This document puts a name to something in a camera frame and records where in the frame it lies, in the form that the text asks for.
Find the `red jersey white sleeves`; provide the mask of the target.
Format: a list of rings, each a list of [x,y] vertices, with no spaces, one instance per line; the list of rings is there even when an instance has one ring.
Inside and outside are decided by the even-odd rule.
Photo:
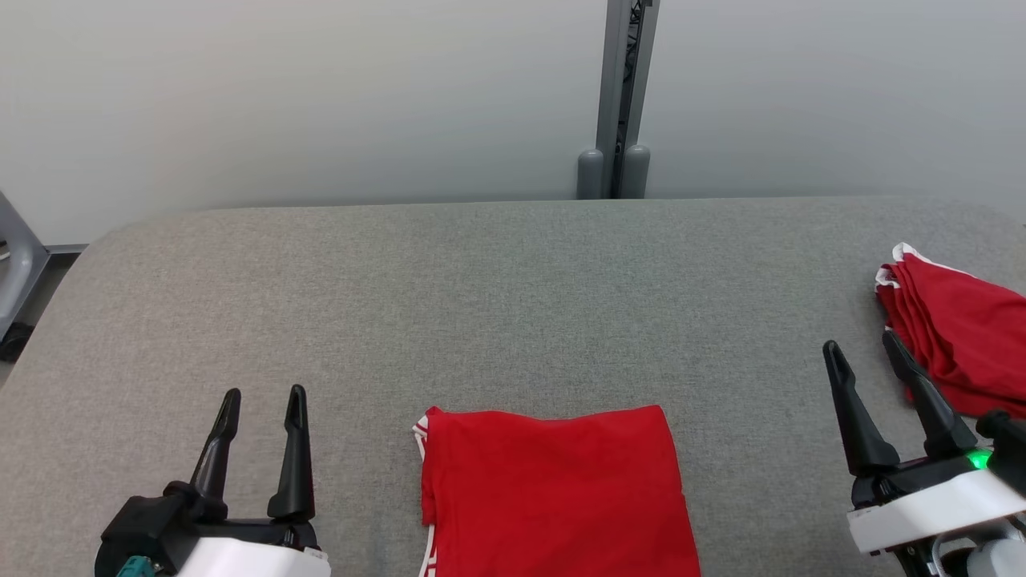
[[[659,406],[567,419],[428,409],[418,577],[702,577]]]

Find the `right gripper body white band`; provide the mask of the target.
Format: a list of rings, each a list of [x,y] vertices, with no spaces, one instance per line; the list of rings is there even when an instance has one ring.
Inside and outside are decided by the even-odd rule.
[[[862,554],[923,541],[1026,542],[1026,455],[970,450],[939,462],[920,460],[873,486],[875,501],[851,511],[849,530]]]

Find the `grey partition post with feet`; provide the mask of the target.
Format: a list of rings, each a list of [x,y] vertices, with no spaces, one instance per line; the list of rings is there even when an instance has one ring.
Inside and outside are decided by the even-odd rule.
[[[595,145],[576,161],[578,200],[641,200],[652,150],[639,143],[662,0],[606,0]]]

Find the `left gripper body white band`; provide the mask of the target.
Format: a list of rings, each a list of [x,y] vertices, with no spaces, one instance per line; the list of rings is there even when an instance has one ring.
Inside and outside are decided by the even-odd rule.
[[[160,577],[331,577],[310,518],[199,521],[199,539]]]

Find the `grey metal partition leg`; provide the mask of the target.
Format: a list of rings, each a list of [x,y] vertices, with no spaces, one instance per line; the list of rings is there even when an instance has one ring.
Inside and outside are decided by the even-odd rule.
[[[0,192],[0,240],[6,241],[10,256],[7,270],[0,274],[0,340],[14,324],[23,305],[44,270],[49,252]]]

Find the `red shorts white trim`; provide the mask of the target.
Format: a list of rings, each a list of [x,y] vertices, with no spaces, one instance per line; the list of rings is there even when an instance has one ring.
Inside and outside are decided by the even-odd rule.
[[[875,275],[884,328],[971,418],[1026,420],[1026,297],[897,244]]]

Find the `black caster wheel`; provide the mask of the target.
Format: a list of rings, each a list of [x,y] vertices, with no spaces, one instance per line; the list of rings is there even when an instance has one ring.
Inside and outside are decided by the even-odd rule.
[[[18,361],[34,329],[35,326],[23,322],[12,322],[3,337],[0,337],[0,362],[14,364]]]

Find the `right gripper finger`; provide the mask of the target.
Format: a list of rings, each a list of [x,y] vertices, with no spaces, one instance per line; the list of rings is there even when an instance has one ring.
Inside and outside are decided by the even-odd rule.
[[[835,341],[825,342],[823,358],[850,474],[861,478],[893,470],[900,464],[898,452],[884,441],[875,420],[862,403],[856,390],[856,375],[842,347]]]
[[[964,455],[975,449],[978,439],[962,417],[950,406],[894,331],[884,331],[882,343],[895,376],[911,395],[926,434],[923,448],[931,459],[946,459]]]

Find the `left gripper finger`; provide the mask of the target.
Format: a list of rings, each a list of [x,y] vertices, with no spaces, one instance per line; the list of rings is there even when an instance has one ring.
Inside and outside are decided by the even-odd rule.
[[[228,453],[235,438],[241,408],[241,391],[229,389],[218,409],[215,423],[209,431],[193,471],[191,485],[206,502],[223,502],[228,471]]]
[[[277,492],[269,499],[267,515],[278,523],[305,523],[316,514],[310,420],[307,394],[293,385],[285,412],[285,456]]]

